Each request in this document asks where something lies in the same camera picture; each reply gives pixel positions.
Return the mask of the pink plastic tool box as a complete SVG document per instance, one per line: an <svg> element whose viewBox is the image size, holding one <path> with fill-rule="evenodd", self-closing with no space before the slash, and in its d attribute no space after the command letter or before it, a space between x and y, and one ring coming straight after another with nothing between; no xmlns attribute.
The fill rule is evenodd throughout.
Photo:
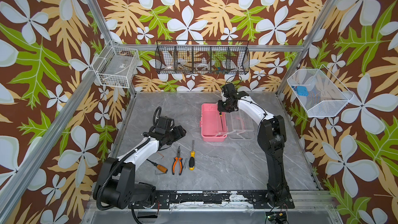
<svg viewBox="0 0 398 224"><path fill-rule="evenodd" d="M201 108L201 136L204 142L220 143L226 138L248 141L255 138L253 120L244 112L222 113L224 132L221 131L220 116L216 103L204 103Z"/></svg>

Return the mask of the yellow black nut driver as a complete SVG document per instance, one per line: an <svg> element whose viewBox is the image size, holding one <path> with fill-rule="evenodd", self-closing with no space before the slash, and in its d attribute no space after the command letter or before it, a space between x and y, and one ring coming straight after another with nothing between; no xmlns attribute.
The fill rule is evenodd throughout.
<svg viewBox="0 0 398 224"><path fill-rule="evenodd" d="M195 150L194 150L194 140L192 141L192 150L190 152L189 169L193 171L195 169Z"/></svg>

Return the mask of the thin black yellow screwdriver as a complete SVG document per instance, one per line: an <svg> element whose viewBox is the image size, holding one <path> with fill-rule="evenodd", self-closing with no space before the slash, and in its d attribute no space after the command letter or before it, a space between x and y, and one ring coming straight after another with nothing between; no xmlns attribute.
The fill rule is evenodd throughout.
<svg viewBox="0 0 398 224"><path fill-rule="evenodd" d="M223 129L223 122L222 122L222 112L219 112L219 116L220 116L221 131L224 132L224 129Z"/></svg>

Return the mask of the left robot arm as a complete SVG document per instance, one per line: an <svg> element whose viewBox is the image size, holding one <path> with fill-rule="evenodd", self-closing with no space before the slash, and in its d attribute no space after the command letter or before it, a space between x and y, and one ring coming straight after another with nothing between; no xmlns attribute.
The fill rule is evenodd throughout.
<svg viewBox="0 0 398 224"><path fill-rule="evenodd" d="M93 192L97 209L124 209L134 202L152 206L155 202L155 186L136 183L135 172L164 145L172 145L184 138L186 133L181 125L174 125L174 119L161 116L148 132L143 133L138 145L123 156L106 159Z"/></svg>

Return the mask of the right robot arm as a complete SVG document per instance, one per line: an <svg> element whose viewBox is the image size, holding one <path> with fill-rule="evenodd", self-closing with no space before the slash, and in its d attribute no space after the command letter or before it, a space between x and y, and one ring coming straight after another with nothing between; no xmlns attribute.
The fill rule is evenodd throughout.
<svg viewBox="0 0 398 224"><path fill-rule="evenodd" d="M237 91L233 83L225 84L218 101L219 113L244 111L258 124L257 142L264 151L268 167L267 204L270 207L295 208L285 177L283 156L286 137L284 118L257 104L247 92Z"/></svg>

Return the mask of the small silver socket bit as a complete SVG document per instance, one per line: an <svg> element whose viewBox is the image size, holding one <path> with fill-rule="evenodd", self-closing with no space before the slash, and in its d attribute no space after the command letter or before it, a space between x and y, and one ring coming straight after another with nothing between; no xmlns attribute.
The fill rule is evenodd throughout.
<svg viewBox="0 0 398 224"><path fill-rule="evenodd" d="M186 168L186 164L187 164L188 159L186 158L183 164L183 170Z"/></svg>

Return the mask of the blue object in basket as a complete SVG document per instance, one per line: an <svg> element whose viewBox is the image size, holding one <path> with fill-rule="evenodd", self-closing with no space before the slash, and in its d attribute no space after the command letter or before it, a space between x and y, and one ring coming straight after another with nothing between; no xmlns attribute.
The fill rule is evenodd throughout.
<svg viewBox="0 0 398 224"><path fill-rule="evenodd" d="M297 93L298 96L307 97L309 95L309 92L305 86L296 86L295 92Z"/></svg>

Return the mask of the orange handled pliers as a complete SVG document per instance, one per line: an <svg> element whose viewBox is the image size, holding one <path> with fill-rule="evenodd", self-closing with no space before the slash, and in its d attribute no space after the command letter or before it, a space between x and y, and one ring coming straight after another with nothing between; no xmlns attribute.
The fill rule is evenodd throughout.
<svg viewBox="0 0 398 224"><path fill-rule="evenodd" d="M175 175L176 173L178 173L178 175L182 174L182 170L183 170L183 166L182 166L182 157L180 155L180 146L177 149L177 155L174 158L174 163L172 166L172 174Z"/></svg>

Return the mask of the orange handled screwdriver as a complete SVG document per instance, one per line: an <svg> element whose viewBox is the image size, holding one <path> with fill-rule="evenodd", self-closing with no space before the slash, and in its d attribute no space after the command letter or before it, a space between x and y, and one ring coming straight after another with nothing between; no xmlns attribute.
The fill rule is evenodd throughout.
<svg viewBox="0 0 398 224"><path fill-rule="evenodd" d="M147 159L152 165L154 165L161 173L166 174L168 172L168 169L158 163L152 162L149 159Z"/></svg>

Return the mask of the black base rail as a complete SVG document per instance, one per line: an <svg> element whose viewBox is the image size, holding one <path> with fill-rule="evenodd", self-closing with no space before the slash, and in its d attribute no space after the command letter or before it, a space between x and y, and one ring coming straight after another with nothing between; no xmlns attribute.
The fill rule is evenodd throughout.
<svg viewBox="0 0 398 224"><path fill-rule="evenodd" d="M194 204L203 207L222 207L237 203L238 205L246 205L250 209L271 209L269 200L267 190L157 190L153 204L130 203L129 208L158 210Z"/></svg>

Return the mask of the aluminium frame post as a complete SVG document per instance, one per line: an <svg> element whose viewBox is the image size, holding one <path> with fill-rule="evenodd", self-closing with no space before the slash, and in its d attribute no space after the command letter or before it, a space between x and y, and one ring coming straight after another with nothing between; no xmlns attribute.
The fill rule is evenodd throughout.
<svg viewBox="0 0 398 224"><path fill-rule="evenodd" d="M110 35L110 31L106 25L106 21L100 11L99 5L96 0L87 0L88 6L90 8L90 11L92 13L92 17L95 20L97 27L99 31L101 32L104 41L105 41L105 46L107 45L116 45L116 42L112 39ZM134 89L134 86L131 83L131 86L128 88L130 95L132 97L136 97L136 91Z"/></svg>

